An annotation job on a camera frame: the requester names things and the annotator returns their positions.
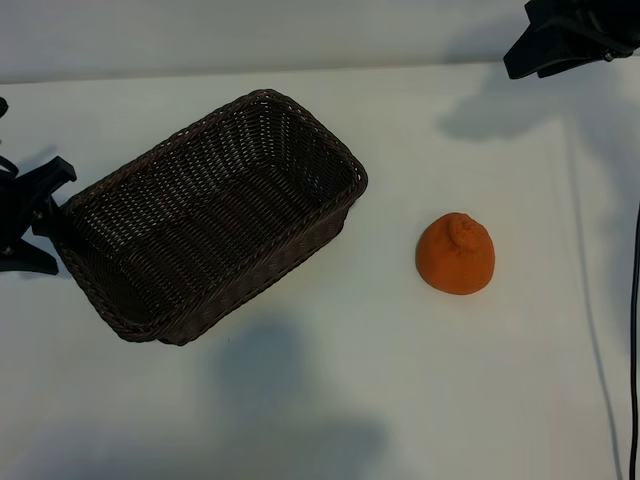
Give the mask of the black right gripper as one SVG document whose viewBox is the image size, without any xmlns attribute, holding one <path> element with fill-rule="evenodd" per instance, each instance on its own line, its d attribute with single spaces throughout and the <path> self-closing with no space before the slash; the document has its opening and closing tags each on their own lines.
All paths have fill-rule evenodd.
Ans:
<svg viewBox="0 0 640 480">
<path fill-rule="evenodd" d="M 534 0 L 525 11 L 536 29 L 560 29 L 527 29 L 503 58 L 510 79 L 548 78 L 639 48 L 639 0 Z M 602 53 L 598 44 L 610 52 Z"/>
</svg>

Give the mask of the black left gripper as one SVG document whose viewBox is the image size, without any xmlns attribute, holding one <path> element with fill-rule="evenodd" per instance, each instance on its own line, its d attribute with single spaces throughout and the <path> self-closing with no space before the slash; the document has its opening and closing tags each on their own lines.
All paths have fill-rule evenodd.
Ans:
<svg viewBox="0 0 640 480">
<path fill-rule="evenodd" d="M 74 167 L 59 156 L 20 177 L 1 175 L 1 272 L 58 274 L 54 257 L 23 235 L 51 194 L 76 181 Z"/>
</svg>

